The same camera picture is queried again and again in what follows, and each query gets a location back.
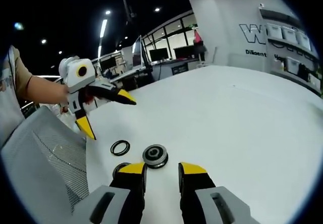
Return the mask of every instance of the red object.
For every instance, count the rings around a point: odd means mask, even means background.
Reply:
[[[195,36],[195,42],[199,43],[202,41],[202,38],[200,37],[200,35],[198,34],[197,30],[194,31],[194,36]]]

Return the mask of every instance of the black rubber o-ring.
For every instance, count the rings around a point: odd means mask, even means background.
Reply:
[[[115,152],[115,148],[116,146],[118,146],[121,143],[125,143],[126,144],[126,148],[124,150],[122,150],[121,152]],[[117,142],[115,142],[111,148],[110,148],[110,152],[114,155],[114,156],[123,156],[125,155],[127,152],[129,152],[130,150],[130,143],[127,142],[126,140],[119,140]]]

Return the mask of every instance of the pulley wheel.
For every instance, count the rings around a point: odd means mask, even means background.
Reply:
[[[149,168],[158,169],[168,162],[168,153],[164,146],[156,144],[147,147],[142,158]]]

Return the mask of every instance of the shelf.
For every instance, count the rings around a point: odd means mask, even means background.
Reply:
[[[274,42],[274,43],[279,43],[279,44],[282,44],[284,46],[291,46],[293,48],[295,48],[296,50],[299,50],[301,51],[302,53],[305,53],[307,54],[308,56],[310,57],[313,57],[315,59],[315,61],[318,61],[319,58],[318,56],[316,56],[312,51],[298,45],[298,44],[294,44],[294,43],[291,43],[285,39],[279,39],[279,38],[274,38],[274,37],[267,37],[268,41],[269,42]]]
[[[259,10],[260,10],[261,16],[264,19],[280,21],[280,22],[289,24],[291,26],[295,26],[299,29],[303,28],[302,23],[296,17],[287,15],[287,14],[279,12],[279,11],[273,11],[273,10],[269,10],[269,9],[265,9],[265,8],[259,8]]]
[[[272,70],[271,74],[282,77],[284,79],[288,79],[290,81],[293,81],[294,83],[297,83],[297,84],[307,88],[308,90],[312,91],[316,95],[321,96],[321,91],[319,88],[315,87],[314,85],[312,85],[309,82],[306,82],[305,80],[299,78],[298,76],[296,76],[294,74],[291,74],[286,71],[280,71],[280,70]]]

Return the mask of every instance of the white table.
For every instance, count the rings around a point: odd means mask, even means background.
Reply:
[[[162,144],[168,164],[148,170],[141,223],[183,223],[178,163],[198,164],[251,208],[261,224],[290,221],[311,192],[323,156],[323,100],[289,80],[209,66],[132,92],[136,106],[114,102],[90,113],[97,141],[87,142],[89,191],[109,185],[121,162],[142,161]],[[131,143],[110,154],[117,140]]]

